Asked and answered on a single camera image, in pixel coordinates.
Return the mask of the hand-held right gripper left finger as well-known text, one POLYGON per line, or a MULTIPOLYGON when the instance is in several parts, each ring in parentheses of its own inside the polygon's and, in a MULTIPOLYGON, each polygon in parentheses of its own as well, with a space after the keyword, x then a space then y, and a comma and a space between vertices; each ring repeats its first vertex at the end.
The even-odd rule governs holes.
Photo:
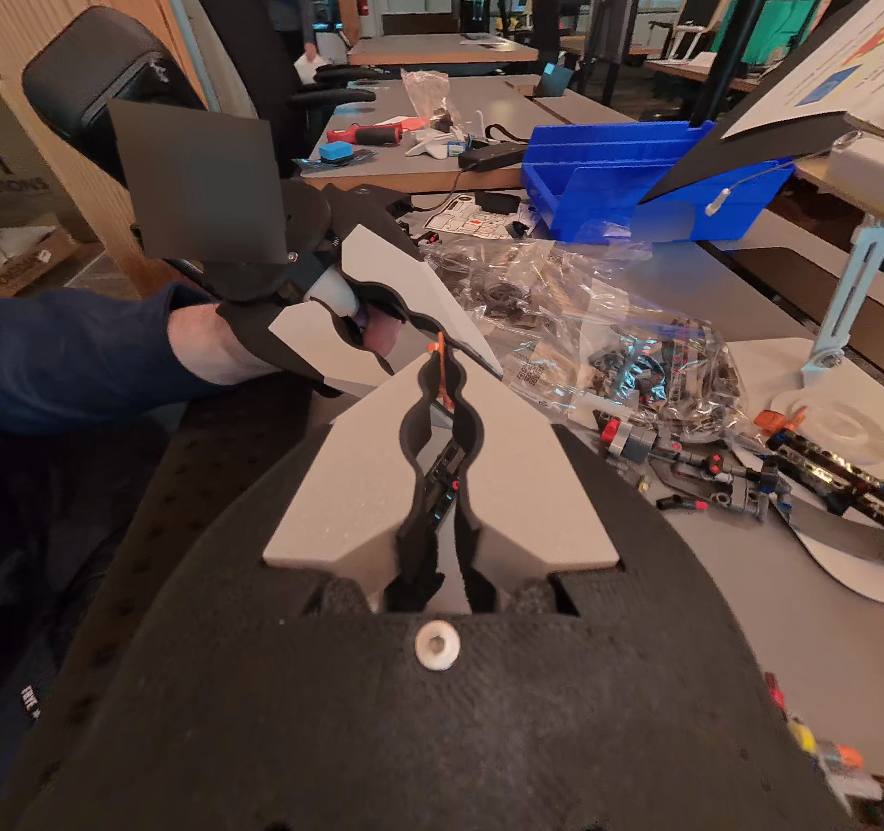
POLYGON ((352 580, 394 611, 426 608, 444 582, 424 510, 441 448, 436 379, 425 352, 337 417, 263 550, 267 566, 352 580))

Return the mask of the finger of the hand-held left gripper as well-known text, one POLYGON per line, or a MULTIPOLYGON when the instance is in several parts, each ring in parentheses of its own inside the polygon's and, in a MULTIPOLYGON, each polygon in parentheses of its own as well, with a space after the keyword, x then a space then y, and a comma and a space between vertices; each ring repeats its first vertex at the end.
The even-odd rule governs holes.
POLYGON ((442 332, 455 348, 502 378, 500 362, 480 328, 409 239, 399 246, 357 225, 337 253, 337 265, 315 281, 307 299, 326 304, 340 317, 354 316, 370 301, 389 306, 415 328, 442 332))
POLYGON ((331 390, 374 391, 393 376, 389 364, 357 344, 344 319, 321 301, 283 308, 269 329, 331 390))

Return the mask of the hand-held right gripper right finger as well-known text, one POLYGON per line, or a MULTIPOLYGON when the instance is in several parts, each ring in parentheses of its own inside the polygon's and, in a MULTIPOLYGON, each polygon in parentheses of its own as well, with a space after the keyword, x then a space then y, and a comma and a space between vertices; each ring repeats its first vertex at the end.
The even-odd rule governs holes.
POLYGON ((616 568, 620 555, 553 424, 464 351, 448 350, 459 469, 455 548, 472 612, 528 581, 616 568))

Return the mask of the black lego frame beam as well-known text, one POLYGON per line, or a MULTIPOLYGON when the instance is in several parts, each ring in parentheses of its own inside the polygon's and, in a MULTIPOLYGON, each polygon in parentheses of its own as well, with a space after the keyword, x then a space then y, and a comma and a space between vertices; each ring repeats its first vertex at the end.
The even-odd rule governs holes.
POLYGON ((425 478, 424 510, 428 531, 436 535, 459 493, 459 470, 466 454, 450 439, 425 478))

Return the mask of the orange lego connector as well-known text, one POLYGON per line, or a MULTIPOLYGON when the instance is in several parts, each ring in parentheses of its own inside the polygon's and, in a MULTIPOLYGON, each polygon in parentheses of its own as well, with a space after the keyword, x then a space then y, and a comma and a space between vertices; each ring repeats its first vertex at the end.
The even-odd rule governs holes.
POLYGON ((435 361, 435 363, 437 364, 436 404, 444 409, 446 413, 452 415, 454 413, 455 405, 448 394, 446 371, 446 338, 441 330, 436 333, 436 341, 428 344, 427 352, 432 360, 435 361))

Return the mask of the pile of technic parts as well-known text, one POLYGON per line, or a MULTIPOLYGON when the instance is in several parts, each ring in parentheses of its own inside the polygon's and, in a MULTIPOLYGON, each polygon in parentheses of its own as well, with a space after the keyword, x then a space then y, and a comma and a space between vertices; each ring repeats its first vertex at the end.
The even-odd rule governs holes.
POLYGON ((858 750, 816 737, 803 718, 790 710, 776 675, 768 671, 763 675, 771 700, 814 770, 861 826, 882 829, 882 775, 869 770, 858 750))

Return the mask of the person's left forearm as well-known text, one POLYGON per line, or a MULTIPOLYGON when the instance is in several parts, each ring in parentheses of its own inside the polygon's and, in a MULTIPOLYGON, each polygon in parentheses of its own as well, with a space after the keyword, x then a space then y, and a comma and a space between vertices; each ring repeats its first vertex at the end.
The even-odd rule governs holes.
POLYGON ((218 392, 169 337, 172 316, 214 312, 178 283, 138 301, 69 288, 2 299, 2 432, 63 434, 218 392))

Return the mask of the grey lego subassembly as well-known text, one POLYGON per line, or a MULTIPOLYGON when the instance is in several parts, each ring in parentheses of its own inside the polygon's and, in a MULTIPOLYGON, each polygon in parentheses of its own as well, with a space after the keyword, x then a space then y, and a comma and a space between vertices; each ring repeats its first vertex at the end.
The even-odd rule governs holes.
POLYGON ((700 498, 708 501, 708 511, 717 508, 748 515, 760 523, 777 510, 778 501, 792 497, 789 483, 775 464, 764 463, 760 470, 748 468, 723 441, 689 445, 666 429, 610 415, 600 415, 599 424, 600 446, 608 460, 638 473, 650 471, 669 489, 664 497, 700 498))

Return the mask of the clear bag of lego parts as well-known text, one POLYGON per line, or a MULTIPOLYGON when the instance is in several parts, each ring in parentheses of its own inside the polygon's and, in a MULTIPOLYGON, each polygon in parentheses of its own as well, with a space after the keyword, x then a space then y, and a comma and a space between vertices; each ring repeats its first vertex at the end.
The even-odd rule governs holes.
POLYGON ((709 322, 673 316, 612 332, 583 358, 590 392, 686 443, 725 439, 747 424, 735 361, 709 322))

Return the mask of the person's left hand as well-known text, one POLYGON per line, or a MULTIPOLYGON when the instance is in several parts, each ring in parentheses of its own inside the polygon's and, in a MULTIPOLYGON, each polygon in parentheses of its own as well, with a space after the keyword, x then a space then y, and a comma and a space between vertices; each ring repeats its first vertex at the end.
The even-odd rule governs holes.
MULTIPOLYGON (((167 336, 175 358, 206 383, 233 386, 280 369, 248 351, 234 336, 230 325, 217 313, 217 304, 176 309, 169 315, 167 336)), ((394 348, 401 322, 366 304, 357 318, 364 345, 382 357, 394 348)))

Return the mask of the white printed leaflet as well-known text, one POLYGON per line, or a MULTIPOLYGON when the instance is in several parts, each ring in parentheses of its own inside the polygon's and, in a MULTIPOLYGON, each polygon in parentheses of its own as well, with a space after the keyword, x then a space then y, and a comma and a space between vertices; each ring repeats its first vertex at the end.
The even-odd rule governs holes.
POLYGON ((474 201, 474 193, 460 193, 433 214, 425 228, 427 231, 479 240, 518 240, 529 235, 538 221, 536 208, 525 198, 519 197, 523 205, 517 214, 497 216, 481 211, 474 201))

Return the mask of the pile of flat clear bags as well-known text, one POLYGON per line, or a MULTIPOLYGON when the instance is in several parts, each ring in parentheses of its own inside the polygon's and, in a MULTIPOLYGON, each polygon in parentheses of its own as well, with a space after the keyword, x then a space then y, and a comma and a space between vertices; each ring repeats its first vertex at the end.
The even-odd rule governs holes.
POLYGON ((637 420, 589 391, 583 358, 613 338, 613 325, 648 327, 688 317, 626 289, 625 279, 655 254, 631 239, 595 247, 457 236, 425 240, 420 249, 480 328, 502 366, 503 383, 555 424, 594 427, 595 415, 609 407, 637 420))

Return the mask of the white plastic object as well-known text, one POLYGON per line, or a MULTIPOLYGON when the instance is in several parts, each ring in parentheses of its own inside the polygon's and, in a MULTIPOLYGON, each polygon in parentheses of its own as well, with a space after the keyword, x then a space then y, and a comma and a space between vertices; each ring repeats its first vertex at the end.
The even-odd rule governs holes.
POLYGON ((405 153, 407 158, 427 154, 435 160, 445 160, 449 157, 448 150, 451 143, 460 143, 461 138, 454 132, 443 132, 436 129, 420 129, 413 132, 414 145, 405 153))

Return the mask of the black perforated board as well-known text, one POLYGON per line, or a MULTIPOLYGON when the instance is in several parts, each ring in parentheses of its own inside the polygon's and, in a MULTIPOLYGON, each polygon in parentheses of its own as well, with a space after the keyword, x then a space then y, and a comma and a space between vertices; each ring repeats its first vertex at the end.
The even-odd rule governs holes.
POLYGON ((314 398, 278 375, 186 405, 47 702, 91 711, 193 546, 304 439, 314 398))

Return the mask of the black power adapter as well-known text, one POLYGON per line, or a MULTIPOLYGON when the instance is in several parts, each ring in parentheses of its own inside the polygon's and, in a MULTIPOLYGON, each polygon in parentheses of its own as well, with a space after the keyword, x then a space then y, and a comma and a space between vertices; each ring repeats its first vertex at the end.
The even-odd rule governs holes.
POLYGON ((459 170, 486 173, 516 166, 522 163, 527 149, 527 143, 513 141, 471 146, 458 155, 459 170))

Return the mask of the clear bag with dark parts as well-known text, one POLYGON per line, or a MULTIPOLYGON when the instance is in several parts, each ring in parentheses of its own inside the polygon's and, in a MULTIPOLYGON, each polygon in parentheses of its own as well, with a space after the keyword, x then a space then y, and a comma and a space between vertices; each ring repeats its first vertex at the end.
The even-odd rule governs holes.
POLYGON ((427 129, 449 132, 461 127, 461 117, 451 95, 448 74, 436 70, 401 69, 401 81, 415 116, 427 129))

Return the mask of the black office chair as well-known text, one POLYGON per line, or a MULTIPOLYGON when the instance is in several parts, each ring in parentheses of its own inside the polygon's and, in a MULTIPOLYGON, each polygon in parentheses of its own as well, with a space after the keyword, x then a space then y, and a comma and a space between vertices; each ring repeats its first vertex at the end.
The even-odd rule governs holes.
POLYGON ((321 128, 311 130, 313 108, 368 103, 376 93, 362 88, 304 85, 267 8, 259 0, 198 0, 231 59, 260 119, 270 124, 279 175, 292 177, 295 160, 306 158, 321 128))

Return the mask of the blue plastic bin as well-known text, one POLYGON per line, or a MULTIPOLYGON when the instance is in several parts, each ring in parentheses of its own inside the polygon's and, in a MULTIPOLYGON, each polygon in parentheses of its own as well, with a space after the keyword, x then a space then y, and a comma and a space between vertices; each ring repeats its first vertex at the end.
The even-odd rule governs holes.
POLYGON ((713 128, 710 121, 539 126, 523 158, 523 186, 563 243, 606 245, 616 234, 652 243, 736 240, 793 174, 791 159, 714 171, 642 203, 713 128))

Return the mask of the cardboard box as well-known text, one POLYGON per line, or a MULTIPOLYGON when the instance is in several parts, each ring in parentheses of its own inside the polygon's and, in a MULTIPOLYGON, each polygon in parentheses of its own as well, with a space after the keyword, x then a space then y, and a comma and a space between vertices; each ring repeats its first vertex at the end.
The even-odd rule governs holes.
POLYGON ((1 298, 12 298, 67 260, 79 243, 58 225, 1 229, 1 298))

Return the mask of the person's legs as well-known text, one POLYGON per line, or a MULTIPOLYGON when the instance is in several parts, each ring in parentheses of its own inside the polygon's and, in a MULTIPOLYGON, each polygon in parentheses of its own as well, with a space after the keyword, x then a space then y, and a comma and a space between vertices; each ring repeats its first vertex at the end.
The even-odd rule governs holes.
POLYGON ((2 435, 3 781, 169 439, 150 416, 59 436, 2 435))

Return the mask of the dark grey flexible sheet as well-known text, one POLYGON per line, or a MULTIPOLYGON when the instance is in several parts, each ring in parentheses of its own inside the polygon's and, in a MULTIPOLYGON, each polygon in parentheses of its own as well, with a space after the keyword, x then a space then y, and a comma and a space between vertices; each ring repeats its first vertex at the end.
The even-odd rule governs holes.
POLYGON ((801 539, 809 539, 858 560, 883 564, 881 527, 846 520, 798 497, 778 501, 776 508, 801 539))

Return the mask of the black pole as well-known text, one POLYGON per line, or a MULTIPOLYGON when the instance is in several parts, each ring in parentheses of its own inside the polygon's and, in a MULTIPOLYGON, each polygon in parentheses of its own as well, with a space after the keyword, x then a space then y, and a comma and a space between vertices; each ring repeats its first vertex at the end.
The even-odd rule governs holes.
POLYGON ((691 114, 691 127, 717 118, 766 1, 736 1, 721 47, 691 114))

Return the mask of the instruction booklet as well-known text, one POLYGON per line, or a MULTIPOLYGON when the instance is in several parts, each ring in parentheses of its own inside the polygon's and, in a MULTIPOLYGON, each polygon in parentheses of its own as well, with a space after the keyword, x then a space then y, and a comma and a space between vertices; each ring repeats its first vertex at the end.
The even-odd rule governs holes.
POLYGON ((828 149, 849 123, 881 131, 883 0, 854 0, 814 30, 641 199, 828 149))

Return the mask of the red handled tool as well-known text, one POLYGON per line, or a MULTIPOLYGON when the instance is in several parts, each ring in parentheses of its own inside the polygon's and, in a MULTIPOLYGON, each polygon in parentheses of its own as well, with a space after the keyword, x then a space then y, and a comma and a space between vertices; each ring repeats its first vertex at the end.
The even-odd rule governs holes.
POLYGON ((372 126, 351 125, 348 129, 327 130, 329 144, 347 143, 350 146, 397 146, 403 135, 400 123, 372 126))

